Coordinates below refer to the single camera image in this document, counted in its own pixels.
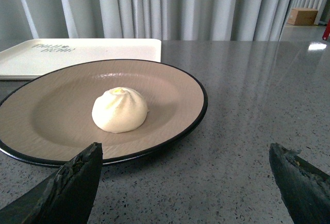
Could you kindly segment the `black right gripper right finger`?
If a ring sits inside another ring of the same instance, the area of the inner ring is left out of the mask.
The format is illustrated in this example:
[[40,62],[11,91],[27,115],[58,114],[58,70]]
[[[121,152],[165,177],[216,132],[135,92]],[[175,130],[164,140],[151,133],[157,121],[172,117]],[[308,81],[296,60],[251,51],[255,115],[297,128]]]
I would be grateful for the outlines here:
[[272,143],[271,169],[294,223],[329,223],[329,175],[294,150]]

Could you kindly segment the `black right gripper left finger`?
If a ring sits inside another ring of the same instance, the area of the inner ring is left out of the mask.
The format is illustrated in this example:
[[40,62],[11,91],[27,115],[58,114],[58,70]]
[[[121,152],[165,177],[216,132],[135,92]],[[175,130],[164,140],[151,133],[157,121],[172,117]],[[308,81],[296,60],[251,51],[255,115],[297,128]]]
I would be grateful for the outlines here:
[[102,145],[92,143],[1,209],[1,223],[87,223],[101,169]]

